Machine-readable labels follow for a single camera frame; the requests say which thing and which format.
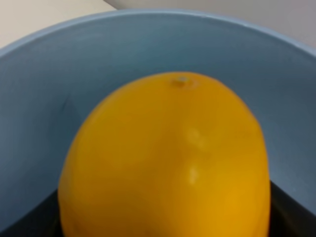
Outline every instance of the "bowl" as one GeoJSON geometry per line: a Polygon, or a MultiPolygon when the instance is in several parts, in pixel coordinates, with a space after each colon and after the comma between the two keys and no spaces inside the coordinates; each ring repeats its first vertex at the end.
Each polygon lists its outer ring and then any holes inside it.
{"type": "Polygon", "coordinates": [[[271,180],[316,214],[316,53],[239,20],[122,10],[47,28],[0,50],[0,231],[58,185],[89,112],[119,86],[191,71],[219,79],[260,122],[271,180]]]}

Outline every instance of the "yellow melon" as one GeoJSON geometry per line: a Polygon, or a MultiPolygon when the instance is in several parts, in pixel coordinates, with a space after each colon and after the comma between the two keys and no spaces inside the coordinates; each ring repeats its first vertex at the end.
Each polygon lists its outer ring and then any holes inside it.
{"type": "Polygon", "coordinates": [[[263,135],[241,99],[215,79],[142,78],[84,122],[58,198],[66,237],[266,237],[263,135]]]}

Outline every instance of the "white wall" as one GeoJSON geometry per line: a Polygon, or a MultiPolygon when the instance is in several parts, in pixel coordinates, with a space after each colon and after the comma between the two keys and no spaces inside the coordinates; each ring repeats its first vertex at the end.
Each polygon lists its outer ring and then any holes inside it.
{"type": "Polygon", "coordinates": [[[316,47],[316,0],[106,0],[116,8],[171,7],[213,12],[265,26],[316,47]]]}

